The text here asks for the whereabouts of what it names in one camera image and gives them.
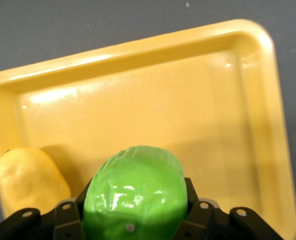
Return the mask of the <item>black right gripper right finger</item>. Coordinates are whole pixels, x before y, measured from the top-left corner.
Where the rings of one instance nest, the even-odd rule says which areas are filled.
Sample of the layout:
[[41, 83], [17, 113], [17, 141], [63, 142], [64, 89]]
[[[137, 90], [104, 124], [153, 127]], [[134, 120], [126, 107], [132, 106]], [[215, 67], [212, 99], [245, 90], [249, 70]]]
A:
[[183, 237], [185, 240], [221, 240], [219, 230], [219, 209], [209, 201], [199, 200], [192, 180], [185, 179], [188, 213], [184, 222]]

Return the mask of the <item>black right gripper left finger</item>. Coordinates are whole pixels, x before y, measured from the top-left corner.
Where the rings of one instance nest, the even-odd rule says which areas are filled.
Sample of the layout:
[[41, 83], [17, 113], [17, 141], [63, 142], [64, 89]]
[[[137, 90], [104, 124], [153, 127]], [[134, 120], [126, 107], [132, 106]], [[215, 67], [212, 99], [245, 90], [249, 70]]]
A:
[[77, 198], [59, 203], [54, 209], [53, 240], [84, 240], [83, 215], [88, 188], [92, 179], [86, 184]]

